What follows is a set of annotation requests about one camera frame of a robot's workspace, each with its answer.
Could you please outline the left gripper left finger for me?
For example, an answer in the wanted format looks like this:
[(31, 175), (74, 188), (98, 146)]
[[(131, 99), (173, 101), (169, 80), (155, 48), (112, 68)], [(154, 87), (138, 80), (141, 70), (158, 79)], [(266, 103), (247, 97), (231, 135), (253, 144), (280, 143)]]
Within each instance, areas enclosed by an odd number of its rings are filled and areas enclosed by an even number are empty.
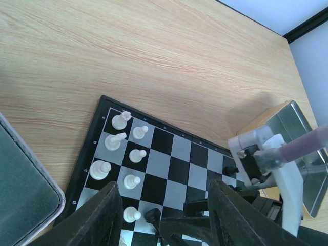
[(29, 245), (119, 245), (122, 214), (118, 184), (112, 181)]

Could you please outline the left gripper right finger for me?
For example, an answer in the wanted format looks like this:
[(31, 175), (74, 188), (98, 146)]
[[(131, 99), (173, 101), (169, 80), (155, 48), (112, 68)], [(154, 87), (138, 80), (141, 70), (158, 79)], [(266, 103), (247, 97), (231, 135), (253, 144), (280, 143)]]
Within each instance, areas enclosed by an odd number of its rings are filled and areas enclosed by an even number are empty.
[(249, 203), (221, 180), (211, 180), (208, 209), (213, 244), (307, 245), (281, 227), (282, 203), (261, 196)]

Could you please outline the black knight chess piece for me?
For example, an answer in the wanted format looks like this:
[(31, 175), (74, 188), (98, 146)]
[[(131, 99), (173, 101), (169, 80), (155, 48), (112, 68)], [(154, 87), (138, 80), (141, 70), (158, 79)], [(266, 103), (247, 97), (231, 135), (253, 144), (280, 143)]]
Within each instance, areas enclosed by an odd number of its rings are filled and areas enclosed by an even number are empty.
[(159, 229), (160, 217), (161, 217), (161, 211), (158, 208), (153, 208), (144, 214), (145, 221), (151, 224), (155, 228), (156, 231), (155, 236), (157, 237), (157, 239), (159, 239), (160, 245), (166, 246), (167, 243), (162, 237)]

